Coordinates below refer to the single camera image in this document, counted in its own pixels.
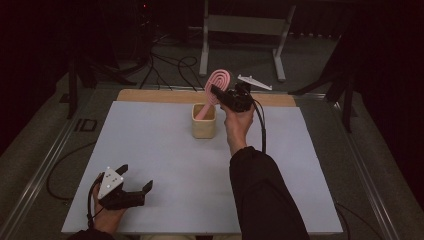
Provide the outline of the pink hairbrush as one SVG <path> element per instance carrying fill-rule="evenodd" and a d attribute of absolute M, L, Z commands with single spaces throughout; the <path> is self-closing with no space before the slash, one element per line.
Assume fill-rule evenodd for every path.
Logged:
<path fill-rule="evenodd" d="M 207 102 L 201 108 L 200 112 L 194 117 L 195 120 L 203 120 L 208 110 L 215 106 L 219 100 L 212 92 L 213 87 L 217 87 L 221 91 L 226 91 L 231 81 L 230 73 L 224 69 L 215 70 L 209 77 L 205 85 L 205 95 Z"/>

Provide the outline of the black tripod stand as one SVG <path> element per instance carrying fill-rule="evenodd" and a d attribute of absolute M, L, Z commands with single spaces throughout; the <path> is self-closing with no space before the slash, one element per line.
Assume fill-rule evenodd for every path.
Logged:
<path fill-rule="evenodd" d="M 312 90 L 330 83 L 325 93 L 327 102 L 336 103 L 344 96 L 342 108 L 342 123 L 346 131 L 351 133 L 350 118 L 352 111 L 353 85 L 355 70 L 358 65 L 359 52 L 357 43 L 343 34 L 327 61 L 320 77 L 313 83 L 298 90 L 290 91 L 289 95 L 304 95 Z"/>
<path fill-rule="evenodd" d="M 87 55 L 72 56 L 68 61 L 68 93 L 64 95 L 63 99 L 63 102 L 68 104 L 68 119 L 71 119 L 78 109 L 78 80 L 81 80 L 81 83 L 88 88 L 94 88 L 97 85 L 94 70 L 99 71 L 119 84 L 135 85 L 135 82 L 125 79 Z"/>

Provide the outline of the beige square cup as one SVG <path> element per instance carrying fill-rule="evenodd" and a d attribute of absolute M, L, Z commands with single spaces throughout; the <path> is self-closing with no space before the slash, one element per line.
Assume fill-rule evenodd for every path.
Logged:
<path fill-rule="evenodd" d="M 192 136 L 196 139 L 212 139 L 216 132 L 216 109 L 210 107 L 202 119 L 197 119 L 203 107 L 203 103 L 196 103 L 192 107 Z"/>

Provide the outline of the person's right hand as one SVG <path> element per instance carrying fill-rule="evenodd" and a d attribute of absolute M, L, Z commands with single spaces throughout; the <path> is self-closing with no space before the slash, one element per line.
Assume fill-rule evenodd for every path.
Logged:
<path fill-rule="evenodd" d="M 234 112 L 225 105 L 222 105 L 221 109 L 226 114 L 224 125 L 230 154 L 234 155 L 240 149 L 247 147 L 246 138 L 250 126 L 253 123 L 254 107 L 251 106 L 245 112 Z"/>

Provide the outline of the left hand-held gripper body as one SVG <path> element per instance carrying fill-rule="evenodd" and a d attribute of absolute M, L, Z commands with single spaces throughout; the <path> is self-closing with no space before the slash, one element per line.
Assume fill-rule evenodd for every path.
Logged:
<path fill-rule="evenodd" d="M 98 200 L 107 210 L 120 210 L 143 206 L 146 194 L 140 191 L 126 192 L 123 190 L 124 177 L 118 175 L 114 169 L 108 167 L 100 175 Z"/>

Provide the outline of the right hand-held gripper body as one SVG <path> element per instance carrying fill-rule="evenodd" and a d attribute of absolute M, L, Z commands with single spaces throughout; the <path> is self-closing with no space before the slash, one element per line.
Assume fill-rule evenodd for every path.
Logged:
<path fill-rule="evenodd" d="M 234 112 L 245 112 L 251 108 L 254 102 L 250 94 L 251 87 L 259 87 L 265 90 L 271 90 L 272 87 L 254 79 L 252 76 L 237 77 L 238 82 L 230 90 L 219 93 L 219 101 Z"/>

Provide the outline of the white metal stand frame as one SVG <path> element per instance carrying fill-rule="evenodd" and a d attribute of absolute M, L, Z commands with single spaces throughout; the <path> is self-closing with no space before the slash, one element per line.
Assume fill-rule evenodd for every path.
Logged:
<path fill-rule="evenodd" d="M 286 74 L 284 71 L 281 55 L 289 35 L 290 26 L 296 10 L 295 5 L 291 5 L 286 16 L 283 19 L 226 16 L 209 13 L 209 0 L 203 0 L 203 26 L 202 30 L 202 50 L 200 56 L 199 75 L 204 77 L 208 73 L 209 59 L 209 33 L 241 33 L 279 36 L 278 46 L 272 50 L 272 57 L 275 65 L 277 80 L 284 82 Z"/>

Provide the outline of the metal rail frame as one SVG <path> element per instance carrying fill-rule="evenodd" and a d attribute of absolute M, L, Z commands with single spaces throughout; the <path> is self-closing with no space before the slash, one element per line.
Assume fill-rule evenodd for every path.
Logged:
<path fill-rule="evenodd" d="M 100 131 L 83 131 L 83 121 L 104 122 L 113 100 L 194 103 L 204 95 L 173 90 L 83 89 L 76 114 L 68 119 L 62 89 L 48 99 L 0 156 L 0 240 L 65 240 L 60 228 L 70 208 Z M 372 169 L 384 143 L 368 132 L 356 139 L 346 131 L 338 106 L 320 94 L 260 93 L 263 105 L 300 107 L 329 185 L 343 233 L 314 234 L 314 240 L 401 240 L 388 204 L 377 188 L 382 173 Z"/>

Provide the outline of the person's left hand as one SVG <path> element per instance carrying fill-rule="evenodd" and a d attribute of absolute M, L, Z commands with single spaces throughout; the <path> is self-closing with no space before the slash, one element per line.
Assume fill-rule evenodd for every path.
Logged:
<path fill-rule="evenodd" d="M 125 209 L 107 210 L 104 209 L 98 200 L 100 186 L 96 184 L 93 188 L 92 197 L 94 201 L 94 228 L 101 232 L 113 235 L 120 225 L 120 222 L 126 212 Z"/>

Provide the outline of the white table cover sheet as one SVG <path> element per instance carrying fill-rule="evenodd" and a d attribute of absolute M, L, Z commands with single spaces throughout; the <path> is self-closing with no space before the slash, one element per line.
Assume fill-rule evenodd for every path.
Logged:
<path fill-rule="evenodd" d="M 239 223 L 229 178 L 230 154 L 219 112 L 212 139 L 191 133 L 189 104 L 116 101 L 62 227 L 87 226 L 88 190 L 108 167 L 127 164 L 124 188 L 138 191 L 150 180 L 145 204 L 129 209 L 119 230 L 125 234 L 237 234 Z M 324 174 L 297 107 L 268 107 L 266 121 L 254 123 L 247 141 L 278 165 L 311 234 L 342 230 Z"/>

